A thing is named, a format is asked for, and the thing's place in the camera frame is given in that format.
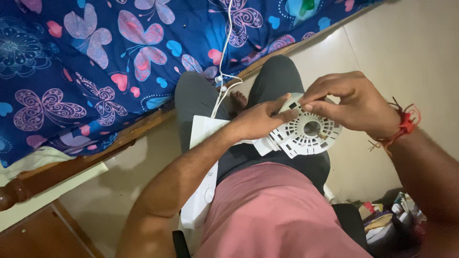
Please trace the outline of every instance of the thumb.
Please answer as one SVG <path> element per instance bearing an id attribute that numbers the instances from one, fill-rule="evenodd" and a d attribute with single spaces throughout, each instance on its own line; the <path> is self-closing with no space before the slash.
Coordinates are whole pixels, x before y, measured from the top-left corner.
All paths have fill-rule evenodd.
<path id="1" fill-rule="evenodd" d="M 279 126 L 281 124 L 287 123 L 295 118 L 298 117 L 298 110 L 297 109 L 290 109 L 284 112 L 281 112 L 272 118 L 275 119 L 277 122 L 279 122 Z"/>
<path id="2" fill-rule="evenodd" d="M 331 104 L 325 101 L 312 101 L 303 106 L 307 112 L 329 118 L 331 120 L 339 120 L 342 115 L 343 106 Z"/>

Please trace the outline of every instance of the knee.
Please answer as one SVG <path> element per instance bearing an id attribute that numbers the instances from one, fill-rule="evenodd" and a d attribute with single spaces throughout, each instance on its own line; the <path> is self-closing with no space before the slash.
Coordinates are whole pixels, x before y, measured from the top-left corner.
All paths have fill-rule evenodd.
<path id="1" fill-rule="evenodd" d="M 193 81 L 199 80 L 201 76 L 197 72 L 184 72 L 180 76 L 180 79 L 177 83 L 177 86 L 175 87 L 175 97 L 177 98 L 177 95 L 181 94 L 187 94 L 187 91 L 192 88 Z"/>
<path id="2" fill-rule="evenodd" d="M 285 66 L 295 66 L 293 61 L 284 56 L 284 55 L 277 55 L 270 57 L 263 66 L 276 66 L 276 67 L 285 67 Z"/>

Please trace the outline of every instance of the fingernail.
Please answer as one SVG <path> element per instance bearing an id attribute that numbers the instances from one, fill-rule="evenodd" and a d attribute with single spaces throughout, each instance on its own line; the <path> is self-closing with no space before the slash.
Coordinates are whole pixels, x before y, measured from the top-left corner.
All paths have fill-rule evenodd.
<path id="1" fill-rule="evenodd" d="M 306 105 L 304 105 L 304 110 L 306 110 L 308 112 L 311 112 L 313 110 L 313 106 L 311 106 L 309 104 L 306 104 Z"/>

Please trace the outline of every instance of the red thread bracelet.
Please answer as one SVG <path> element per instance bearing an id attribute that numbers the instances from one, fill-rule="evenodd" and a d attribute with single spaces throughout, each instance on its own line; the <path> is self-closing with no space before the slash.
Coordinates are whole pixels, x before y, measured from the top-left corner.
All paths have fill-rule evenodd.
<path id="1" fill-rule="evenodd" d="M 421 113 L 419 112 L 419 109 L 414 104 L 411 104 L 408 107 L 406 107 L 405 109 L 403 109 L 398 104 L 397 100 L 395 100 L 394 97 L 392 97 L 392 98 L 394 99 L 395 103 L 388 102 L 388 104 L 396 106 L 397 107 L 397 113 L 402 118 L 402 121 L 401 121 L 401 123 L 399 125 L 400 131 L 397 132 L 396 134 L 392 135 L 389 138 L 373 138 L 375 141 L 378 142 L 376 144 L 374 144 L 371 141 L 369 141 L 373 145 L 373 147 L 371 147 L 370 151 L 372 151 L 374 148 L 383 147 L 384 150 L 386 151 L 386 153 L 390 157 L 392 157 L 392 153 L 387 150 L 387 147 L 389 145 L 391 145 L 395 140 L 400 138 L 402 135 L 411 134 L 411 132 L 413 132 L 413 130 L 416 128 L 416 126 L 421 122 Z"/>

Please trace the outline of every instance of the foot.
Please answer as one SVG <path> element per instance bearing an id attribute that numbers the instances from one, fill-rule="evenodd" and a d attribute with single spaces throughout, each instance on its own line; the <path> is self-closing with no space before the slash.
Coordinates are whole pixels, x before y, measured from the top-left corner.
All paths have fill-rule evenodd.
<path id="1" fill-rule="evenodd" d="M 246 109 L 247 98 L 240 91 L 233 91 L 229 95 L 231 96 L 231 102 L 233 103 L 234 110 L 236 111 L 236 114 L 239 115 L 239 113 Z"/>

